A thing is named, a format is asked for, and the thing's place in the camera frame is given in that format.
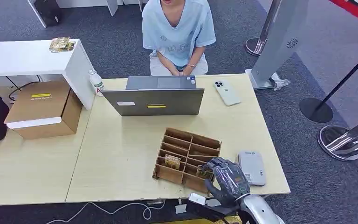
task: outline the white shorts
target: white shorts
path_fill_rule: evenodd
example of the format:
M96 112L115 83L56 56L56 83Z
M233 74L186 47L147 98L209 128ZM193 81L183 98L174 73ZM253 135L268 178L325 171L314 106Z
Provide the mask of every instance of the white shorts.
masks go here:
M193 69L191 75L204 75L208 72L208 63L205 55L202 55L197 66ZM164 67L157 56L150 56L150 73L152 76L171 76L172 73Z

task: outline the yellow label on box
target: yellow label on box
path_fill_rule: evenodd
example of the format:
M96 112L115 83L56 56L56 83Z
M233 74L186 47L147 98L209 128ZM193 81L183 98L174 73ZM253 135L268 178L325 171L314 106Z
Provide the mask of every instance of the yellow label on box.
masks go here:
M51 96L51 93L31 95L31 97L49 97L49 96Z
M166 108L166 106L165 105L147 106L147 108Z

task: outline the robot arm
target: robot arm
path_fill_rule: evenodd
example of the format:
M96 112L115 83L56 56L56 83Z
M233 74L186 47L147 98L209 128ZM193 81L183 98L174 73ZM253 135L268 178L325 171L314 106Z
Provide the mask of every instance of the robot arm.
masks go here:
M284 224L259 195L243 197L240 201L240 208L238 215L241 220L253 220L255 224Z
M237 211L243 223L284 224L261 196L250 194L249 182L238 164L216 157L204 166L204 170L207 168L213 171L220 190L208 179L205 180L206 187L221 203L221 209Z

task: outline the cardboard compartment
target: cardboard compartment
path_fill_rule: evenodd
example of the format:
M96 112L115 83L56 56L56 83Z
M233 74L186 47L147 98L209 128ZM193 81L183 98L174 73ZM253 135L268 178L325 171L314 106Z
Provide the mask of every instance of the cardboard compartment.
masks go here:
M208 193L208 189L204 184L204 179L190 174L183 174L183 185L200 192Z
M165 150L165 151L169 151L169 152L173 152L182 156L187 156L188 154L188 150L178 147L178 146L174 146L168 143L161 143L161 149Z
M163 142L174 145L174 146L178 146L184 149L189 150L190 148L190 142L189 141L184 141L182 139L177 139L171 136L164 136Z
M167 128L158 152L153 178L165 179L207 193L205 179L197 177L199 165L219 156L221 142L189 132ZM165 155L180 158L179 170L165 166Z
M193 166L193 165L191 165L191 164L186 164L185 173L191 174L191 175L193 175L193 176L196 176L197 167L196 167L196 166Z
M162 178L177 184L182 183L183 173L178 170L156 164L154 173L153 178L155 179Z
M188 132L183 132L183 131L176 130L176 129L169 128L169 127L166 129L165 135L171 136L171 137L174 137L174 138L177 138L177 139L185 140L185 141L188 141L188 142L190 142L192 140L192 137L193 137Z
M206 162L200 161L200 160L196 160L196 159L193 159L193 158L188 157L188 158L187 158L187 164L191 164L191 165L193 165L193 166L198 167L199 165L204 166L204 165L206 164Z
M164 167L167 167L165 165L165 157L157 157L157 162L156 162L158 165L161 165L161 166L164 166ZM179 166L179 169L178 171L184 171L185 170L185 162L180 162L180 166Z
M158 153L159 156L164 157L164 158L165 158L165 155L166 155L166 154L176 156L176 157L180 158L180 161L183 161L183 162L186 161L186 157L185 157L185 156L182 156L182 155L180 155L180 154L176 154L176 153L173 153L173 152L170 152L170 151L166 151L166 150L160 149L160 151L159 151L159 153Z
M202 161L204 163L207 163L211 160L211 158L213 158L215 156L208 156L208 155L188 155L188 159L193 159L193 160L198 160L198 161Z
M215 140L215 139L210 139L204 136L200 136L200 135L195 135L193 136L193 140L192 143L197 144L197 145L202 145L202 146L206 146L209 148L213 148L213 149L220 149L220 142Z
M191 154L191 155L219 156L219 150L192 143L191 146L190 146L189 154Z

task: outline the laptop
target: laptop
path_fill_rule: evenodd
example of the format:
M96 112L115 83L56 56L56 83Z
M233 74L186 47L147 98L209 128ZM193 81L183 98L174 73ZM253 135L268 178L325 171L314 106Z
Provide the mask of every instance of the laptop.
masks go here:
M194 76L129 77L125 90L101 93L122 116L197 115L203 88Z

